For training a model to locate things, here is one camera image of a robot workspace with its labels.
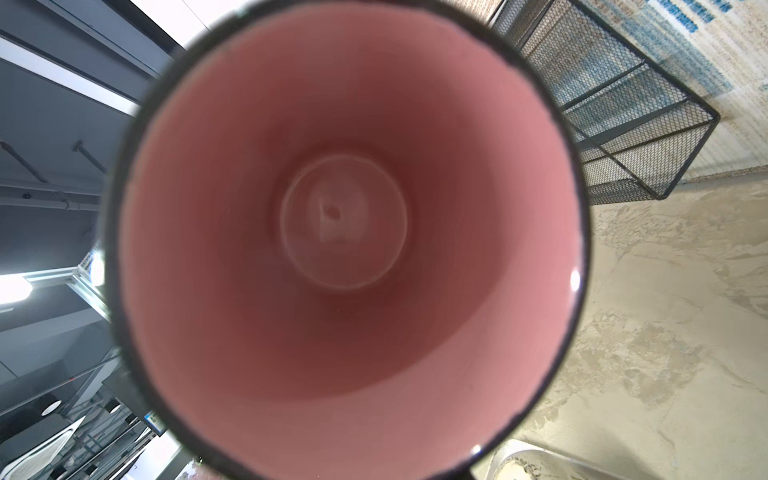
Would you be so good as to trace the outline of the pink patterned mug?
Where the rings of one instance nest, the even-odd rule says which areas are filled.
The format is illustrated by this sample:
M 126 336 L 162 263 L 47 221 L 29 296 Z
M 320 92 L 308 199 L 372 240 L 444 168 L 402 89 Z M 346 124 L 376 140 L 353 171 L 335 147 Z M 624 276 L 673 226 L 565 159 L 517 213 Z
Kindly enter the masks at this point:
M 467 479 L 551 384 L 591 261 L 554 99 L 441 1 L 261 1 L 142 101 L 105 296 L 161 421 L 230 479 Z

